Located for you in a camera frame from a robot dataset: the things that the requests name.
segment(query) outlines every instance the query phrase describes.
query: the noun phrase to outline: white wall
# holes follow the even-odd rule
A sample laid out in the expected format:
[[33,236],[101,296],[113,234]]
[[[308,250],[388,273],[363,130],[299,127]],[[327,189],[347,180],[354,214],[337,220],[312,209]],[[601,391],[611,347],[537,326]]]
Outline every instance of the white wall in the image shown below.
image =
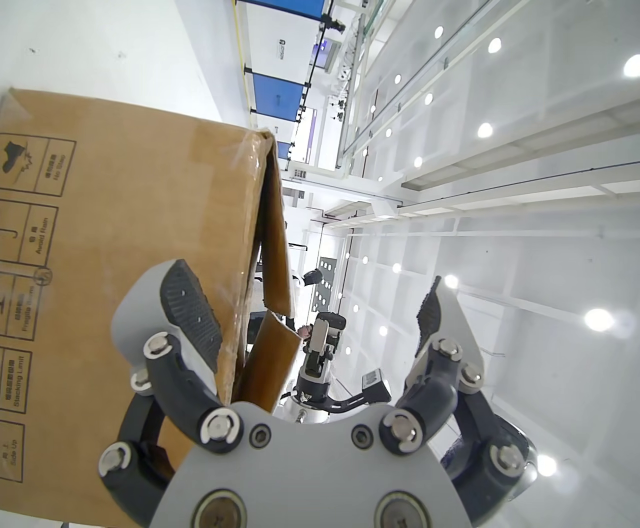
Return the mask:
[[175,0],[222,121],[249,126],[231,0]]
[[221,120],[173,0],[0,0],[0,93],[29,88]]

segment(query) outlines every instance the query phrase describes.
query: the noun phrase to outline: silver bolt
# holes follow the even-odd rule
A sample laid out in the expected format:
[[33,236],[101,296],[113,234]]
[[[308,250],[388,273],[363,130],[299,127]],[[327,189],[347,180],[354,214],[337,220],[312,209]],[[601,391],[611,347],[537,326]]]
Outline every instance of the silver bolt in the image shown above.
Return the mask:
[[524,457],[515,445],[492,445],[489,456],[495,468],[508,477],[519,477],[524,471]]
[[522,461],[522,453],[513,445],[505,445],[498,451],[498,464],[504,469],[518,469]]
[[246,507],[242,499],[229,490],[218,490],[200,502],[193,528],[244,528]]
[[458,352],[458,345],[451,339],[440,339],[438,348],[445,356],[453,356]]
[[424,505],[405,492],[392,492],[382,498],[374,516],[376,528],[428,528]]
[[118,469],[124,460],[124,451],[121,449],[114,449],[113,451],[109,451],[104,455],[102,462],[104,462],[104,467],[107,468],[108,471],[113,471],[114,469]]
[[131,448],[125,442],[116,442],[104,450],[98,461],[98,473],[106,477],[110,471],[126,469],[131,462]]
[[466,365],[462,369],[462,377],[475,385],[482,379],[482,374],[473,365]]
[[140,369],[138,372],[134,374],[135,384],[139,387],[142,387],[145,383],[149,381],[149,372],[147,369]]
[[226,416],[215,416],[209,423],[209,436],[211,440],[219,442],[229,436],[231,432],[231,420]]
[[398,415],[391,422],[391,434],[400,442],[411,442],[416,432],[409,418]]
[[168,344],[169,341],[165,335],[157,334],[149,340],[149,350],[155,353],[162,352]]

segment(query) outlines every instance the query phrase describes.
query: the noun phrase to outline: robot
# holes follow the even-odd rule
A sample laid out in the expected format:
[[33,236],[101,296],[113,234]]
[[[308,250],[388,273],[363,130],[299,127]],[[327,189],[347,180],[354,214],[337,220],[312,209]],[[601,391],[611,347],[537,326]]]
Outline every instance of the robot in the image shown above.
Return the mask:
[[[326,314],[314,325],[297,384],[301,410],[388,401],[379,371],[365,376],[362,401],[326,396],[323,372],[343,321]],[[198,279],[183,260],[155,266],[112,322],[134,396],[99,459],[104,486],[145,528],[481,525],[518,489],[527,460],[480,391],[482,357],[440,277],[418,323],[395,406],[301,426],[247,402],[220,403],[212,374],[222,336]],[[427,441],[452,414],[461,438],[445,467]],[[157,445],[165,417],[194,443],[177,470]]]
[[297,423],[322,423],[330,413],[346,413],[361,405],[389,403],[389,384],[376,369],[362,376],[362,392],[347,400],[336,401],[329,397],[331,382],[330,363],[337,353],[340,334],[347,321],[339,314],[320,312],[316,317],[311,336],[305,340],[305,359],[298,373],[296,386],[284,404],[284,419]]

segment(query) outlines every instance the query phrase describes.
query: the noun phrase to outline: blue panel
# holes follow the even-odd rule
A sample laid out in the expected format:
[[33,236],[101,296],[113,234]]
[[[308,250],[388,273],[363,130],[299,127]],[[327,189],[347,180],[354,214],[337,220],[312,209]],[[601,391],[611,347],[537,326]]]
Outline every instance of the blue panel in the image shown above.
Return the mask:
[[285,143],[284,141],[278,141],[278,157],[287,159],[289,157],[289,147],[291,143]]
[[302,88],[302,84],[253,74],[255,110],[258,114],[295,121],[302,98]]
[[318,19],[322,16],[324,0],[244,0],[250,4],[271,7],[288,13],[302,15],[309,19]]

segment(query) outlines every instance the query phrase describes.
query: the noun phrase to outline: cardboard box flap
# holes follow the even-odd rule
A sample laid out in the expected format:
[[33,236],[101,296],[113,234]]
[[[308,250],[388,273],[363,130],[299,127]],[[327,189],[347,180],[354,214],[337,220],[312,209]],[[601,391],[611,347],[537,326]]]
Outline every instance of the cardboard box flap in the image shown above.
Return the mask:
[[291,288],[276,141],[270,132],[264,132],[264,134],[273,140],[271,152],[267,155],[258,226],[262,243],[264,305],[276,314],[293,317],[295,306]]

